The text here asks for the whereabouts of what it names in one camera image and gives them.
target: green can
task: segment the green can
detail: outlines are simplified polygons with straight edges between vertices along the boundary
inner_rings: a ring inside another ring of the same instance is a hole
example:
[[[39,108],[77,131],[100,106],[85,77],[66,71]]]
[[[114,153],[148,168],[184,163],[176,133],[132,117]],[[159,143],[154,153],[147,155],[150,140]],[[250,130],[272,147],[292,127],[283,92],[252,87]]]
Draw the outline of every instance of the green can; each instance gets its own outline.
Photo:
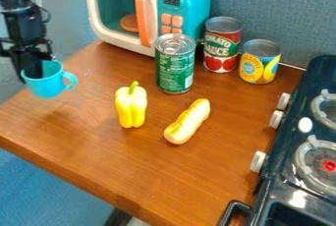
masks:
[[[155,41],[156,83],[164,92],[181,94],[194,82],[196,42],[179,33],[161,35]]]

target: can lid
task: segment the can lid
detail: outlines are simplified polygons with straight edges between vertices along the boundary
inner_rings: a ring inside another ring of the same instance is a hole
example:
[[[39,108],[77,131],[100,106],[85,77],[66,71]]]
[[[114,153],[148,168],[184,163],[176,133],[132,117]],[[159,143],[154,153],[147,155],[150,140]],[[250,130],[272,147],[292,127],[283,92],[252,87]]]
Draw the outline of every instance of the can lid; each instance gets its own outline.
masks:
[[[156,39],[155,47],[168,55],[183,55],[195,50],[196,42],[185,34],[168,33]]]
[[[275,42],[254,39],[244,43],[243,52],[257,57],[275,57],[280,55],[281,50],[280,46]]]
[[[210,18],[205,23],[206,30],[224,32],[224,33],[234,33],[242,30],[243,24],[234,18],[229,17],[216,17]]]

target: white knob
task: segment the white knob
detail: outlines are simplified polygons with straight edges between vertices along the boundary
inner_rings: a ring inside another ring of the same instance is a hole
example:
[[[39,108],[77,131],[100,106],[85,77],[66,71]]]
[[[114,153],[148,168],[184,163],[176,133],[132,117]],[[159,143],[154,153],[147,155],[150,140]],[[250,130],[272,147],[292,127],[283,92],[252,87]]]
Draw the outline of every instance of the white knob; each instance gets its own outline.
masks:
[[[254,154],[253,160],[250,165],[250,170],[258,174],[261,170],[263,162],[265,161],[266,153],[262,151],[257,151]]]
[[[269,121],[269,126],[274,128],[275,130],[278,129],[283,116],[284,116],[284,112],[274,111],[273,115],[272,115],[272,117]]]
[[[298,124],[301,133],[309,133],[312,129],[312,120],[308,117],[302,118]]]
[[[290,98],[291,98],[291,94],[288,94],[288,93],[285,93],[285,92],[282,93],[281,96],[280,96],[277,108],[279,110],[282,110],[282,111],[286,110]]]

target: wooden table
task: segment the wooden table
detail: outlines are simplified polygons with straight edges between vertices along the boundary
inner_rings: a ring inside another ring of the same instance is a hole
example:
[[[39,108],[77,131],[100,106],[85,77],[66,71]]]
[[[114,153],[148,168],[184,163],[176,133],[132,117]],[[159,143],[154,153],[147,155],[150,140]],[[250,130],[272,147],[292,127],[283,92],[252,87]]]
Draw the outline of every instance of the wooden table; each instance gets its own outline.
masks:
[[[238,71],[215,74],[196,64],[190,92],[169,95],[154,79],[154,60],[94,42],[65,63],[79,85],[52,100],[27,90],[0,106],[0,146],[152,225],[215,225],[230,199],[252,202],[256,150],[275,131],[268,121],[283,91],[302,72],[280,67],[270,85],[250,85]],[[148,93],[145,124],[122,129],[117,88],[137,80]],[[197,98],[211,115],[184,145],[164,129]]]

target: blue cup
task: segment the blue cup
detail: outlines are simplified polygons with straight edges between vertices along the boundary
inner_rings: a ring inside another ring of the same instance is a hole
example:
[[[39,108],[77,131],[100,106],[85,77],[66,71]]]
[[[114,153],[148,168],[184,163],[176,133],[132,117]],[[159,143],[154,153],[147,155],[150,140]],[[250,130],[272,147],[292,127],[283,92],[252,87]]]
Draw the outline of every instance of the blue cup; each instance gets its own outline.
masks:
[[[31,93],[39,98],[55,97],[63,90],[74,88],[78,82],[75,75],[63,71],[63,65],[58,61],[38,61],[21,70],[21,76]]]

